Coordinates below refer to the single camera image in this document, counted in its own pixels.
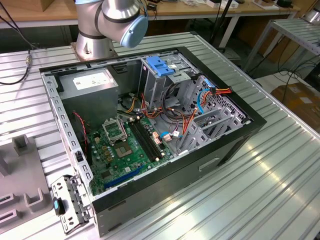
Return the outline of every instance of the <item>blue latch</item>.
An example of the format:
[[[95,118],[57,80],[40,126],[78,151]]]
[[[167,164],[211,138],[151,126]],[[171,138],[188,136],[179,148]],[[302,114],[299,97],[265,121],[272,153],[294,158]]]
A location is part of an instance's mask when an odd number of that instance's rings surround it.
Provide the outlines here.
[[[162,76],[167,76],[174,74],[175,71],[171,68],[169,68],[165,61],[163,61],[160,57],[158,56],[148,56],[146,58],[147,63],[152,67],[153,70],[156,71],[156,73],[162,77]]]

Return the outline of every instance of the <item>table leg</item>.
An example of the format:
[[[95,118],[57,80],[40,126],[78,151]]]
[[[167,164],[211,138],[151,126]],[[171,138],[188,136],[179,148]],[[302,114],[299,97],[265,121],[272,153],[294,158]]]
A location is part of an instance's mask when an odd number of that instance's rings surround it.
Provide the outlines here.
[[[243,71],[246,72],[252,62],[252,60],[254,59],[255,55],[257,54],[259,48],[261,47],[262,43],[265,41],[267,35],[269,34],[271,30],[271,21],[268,22],[268,24],[266,25],[265,29],[263,30],[261,36],[259,37],[258,41],[255,43],[252,51],[250,52],[247,60],[246,60],[246,63],[243,67]]]
[[[291,14],[289,14],[289,16],[287,17],[287,19],[293,19],[296,16],[297,12],[293,12]],[[270,43],[270,45],[268,46],[268,48],[266,49],[266,51],[264,52],[263,56],[265,57],[268,53],[270,53],[272,51],[272,49],[274,49],[275,45],[277,44],[277,42],[280,40],[282,34],[278,33],[275,38],[272,40],[272,42]]]
[[[231,21],[230,21],[230,23],[229,23],[229,25],[228,25],[228,27],[227,27],[224,35],[223,35],[223,38],[222,38],[222,40],[220,42],[219,48],[225,48],[226,47],[226,45],[227,45],[227,43],[229,41],[229,38],[230,38],[232,32],[235,29],[235,26],[236,26],[238,20],[239,20],[239,16],[233,16],[231,18]]]

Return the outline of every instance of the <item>metal shelf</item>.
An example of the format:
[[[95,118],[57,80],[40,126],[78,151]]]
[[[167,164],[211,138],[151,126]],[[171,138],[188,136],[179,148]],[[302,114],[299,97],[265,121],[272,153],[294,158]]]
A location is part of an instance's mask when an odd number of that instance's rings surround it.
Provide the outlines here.
[[[271,43],[271,47],[268,48],[269,50],[273,49],[276,42],[282,35],[284,35],[313,54],[320,54],[320,26],[312,25],[300,18],[271,20],[254,45],[250,55],[247,58],[243,71],[248,70],[251,62],[253,61],[255,55],[257,54],[262,43],[265,41],[271,29],[277,30],[278,35],[274,38],[275,40]]]
[[[313,239],[320,229],[320,136],[198,35],[145,37],[121,55],[185,46],[266,120],[232,158],[206,177],[124,223],[105,239]],[[27,52],[0,55],[1,81],[25,70]],[[71,47],[35,50],[27,80],[0,86],[0,141],[35,137],[48,185],[72,174],[39,67],[77,62]],[[1,235],[1,240],[98,239],[93,222],[66,237],[54,210]]]

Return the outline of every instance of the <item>wooden table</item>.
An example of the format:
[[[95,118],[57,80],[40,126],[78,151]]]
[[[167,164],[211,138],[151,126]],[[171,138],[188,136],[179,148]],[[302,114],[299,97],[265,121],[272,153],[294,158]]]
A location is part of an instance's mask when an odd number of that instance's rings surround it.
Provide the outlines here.
[[[226,17],[232,17],[232,19],[220,43],[221,48],[226,46],[239,17],[288,15],[288,18],[291,19],[300,10],[296,6],[290,10],[288,8],[264,10],[253,4],[251,0],[245,1],[245,3],[239,4],[238,8],[229,9]],[[78,24],[76,5],[73,0],[55,0],[44,12],[11,6],[8,6],[7,10],[21,28]],[[191,7],[183,2],[160,2],[157,4],[156,20],[215,18],[217,17],[217,13],[218,8],[211,8],[206,4]],[[0,10],[0,15],[8,20],[3,10]],[[148,11],[148,15],[149,20],[155,20],[155,13],[153,11]],[[1,28],[9,28],[9,26],[0,21]]]

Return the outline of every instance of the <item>aluminum extrusion table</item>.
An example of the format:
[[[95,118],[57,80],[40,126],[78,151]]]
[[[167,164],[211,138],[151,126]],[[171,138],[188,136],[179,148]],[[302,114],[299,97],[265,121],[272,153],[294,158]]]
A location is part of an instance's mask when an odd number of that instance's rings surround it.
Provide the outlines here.
[[[253,80],[198,35],[178,33],[145,37],[121,56],[185,46],[232,86],[267,124],[231,161],[104,239],[313,239],[320,230],[320,136],[280,105]],[[27,52],[0,55],[0,80],[12,82],[25,71]],[[77,62],[71,47],[32,52],[27,80],[0,86],[0,141],[35,137],[48,185],[72,174],[38,68]],[[98,239],[90,223],[64,235],[55,211],[0,235],[1,240]]]
[[[258,41],[254,45],[251,53],[249,54],[247,61],[244,65],[243,71],[247,71],[252,60],[257,54],[262,43],[267,38],[271,29],[278,31],[278,34],[273,39],[272,43],[269,45],[268,49],[265,51],[264,56],[266,56],[272,49],[275,47],[277,42],[282,36],[286,36],[292,41],[296,42],[300,46],[304,47],[304,51],[301,52],[298,60],[306,54],[307,51],[312,52],[315,55],[320,54],[320,26],[315,26],[311,23],[306,22],[303,19],[280,19],[280,20],[271,20],[265,27]],[[297,61],[291,69],[294,69],[299,61]]]

